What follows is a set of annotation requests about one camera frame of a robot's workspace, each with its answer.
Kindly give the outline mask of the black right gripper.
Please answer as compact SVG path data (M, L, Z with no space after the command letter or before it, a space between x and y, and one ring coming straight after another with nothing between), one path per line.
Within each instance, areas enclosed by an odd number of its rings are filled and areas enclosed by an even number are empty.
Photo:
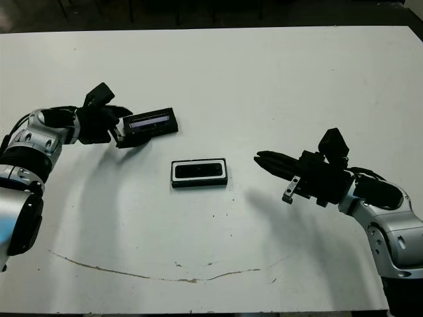
M341 166L325 161L325 156L303 151L300 158L292 158L274 151L259 151L254 161L265 171L291 181L282 201L291 204L295 194L309 199L314 197L317 205L341 202L352 184L352 174Z

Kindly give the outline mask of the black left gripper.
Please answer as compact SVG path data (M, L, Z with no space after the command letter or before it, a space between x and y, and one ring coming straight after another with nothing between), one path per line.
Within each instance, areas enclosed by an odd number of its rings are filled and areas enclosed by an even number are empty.
M123 106L84 106L76 110L80 124L78 140L84 145L104 144L111 141L109 130L115 127L122 117L132 116L133 112ZM116 140L118 149L135 148L149 142L149 136L126 135Z

